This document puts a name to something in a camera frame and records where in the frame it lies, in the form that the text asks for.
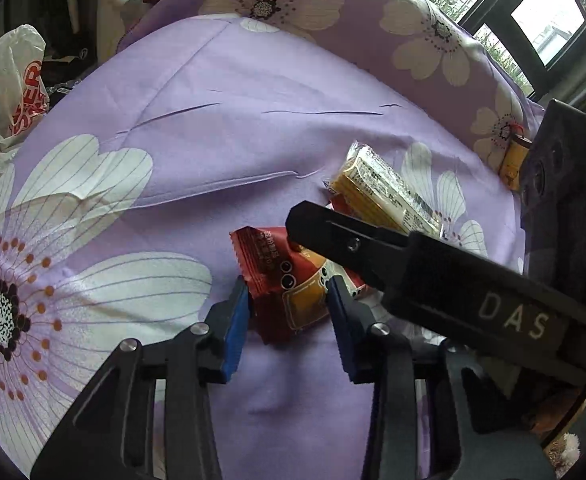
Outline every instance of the purple bedsheet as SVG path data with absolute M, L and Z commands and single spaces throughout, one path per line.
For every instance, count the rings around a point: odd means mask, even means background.
M 135 42 L 2 177 L 0 443 L 26 474 L 112 348 L 202 319 L 238 274 L 228 233 L 326 203 L 322 180 L 356 139 L 451 240 L 521 265 L 518 200 L 467 146 L 352 63 L 262 25 L 186 19 Z M 224 478 L 356 480 L 371 394 L 348 382 L 328 322 L 282 347 L 250 334 L 211 394 Z

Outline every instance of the barcode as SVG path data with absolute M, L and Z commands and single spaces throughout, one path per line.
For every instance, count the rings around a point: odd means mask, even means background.
M 415 202 L 417 202 L 417 204 L 421 206 L 422 209 L 428 214 L 428 217 L 433 218 L 433 210 L 428 206 L 426 202 L 422 200 L 422 197 L 419 196 L 417 193 L 414 193 L 413 198 L 415 199 Z

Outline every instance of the snack wrapper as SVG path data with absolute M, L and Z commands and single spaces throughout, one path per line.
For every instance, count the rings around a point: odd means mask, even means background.
M 366 144 L 353 143 L 330 188 L 365 222 L 441 237 L 441 218 Z
M 532 141 L 525 137 L 515 134 L 510 136 L 510 144 L 500 166 L 500 179 L 513 191 L 519 191 L 519 168 L 522 167 L 531 145 Z
M 231 240 L 265 344 L 288 341 L 327 316 L 326 287 L 333 276 L 342 276 L 353 296 L 367 290 L 355 273 L 289 241 L 284 227 L 244 227 Z

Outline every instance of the blue gripper pad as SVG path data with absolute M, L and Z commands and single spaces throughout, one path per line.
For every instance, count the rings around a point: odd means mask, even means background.
M 249 317 L 249 290 L 244 285 L 233 309 L 233 317 L 224 341 L 224 365 L 222 366 L 222 373 L 226 381 L 231 380 L 231 376 L 240 364 L 242 349 L 244 348 L 246 333 L 249 328 Z
M 342 368 L 354 384 L 375 380 L 375 367 L 368 345 L 368 327 L 375 322 L 371 309 L 352 298 L 344 279 L 335 276 L 328 282 L 326 304 L 340 350 Z
M 228 300 L 215 303 L 205 323 L 212 340 L 199 356 L 199 368 L 209 383 L 226 384 L 237 370 L 246 341 L 250 309 L 249 291 L 240 276 Z

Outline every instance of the red snack package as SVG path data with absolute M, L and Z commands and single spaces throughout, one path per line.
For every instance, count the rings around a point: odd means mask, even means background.
M 284 227 L 244 227 L 231 240 L 265 344 L 288 341 L 325 317 L 326 284 L 336 274 L 353 295 L 366 288 L 356 274 L 289 242 Z

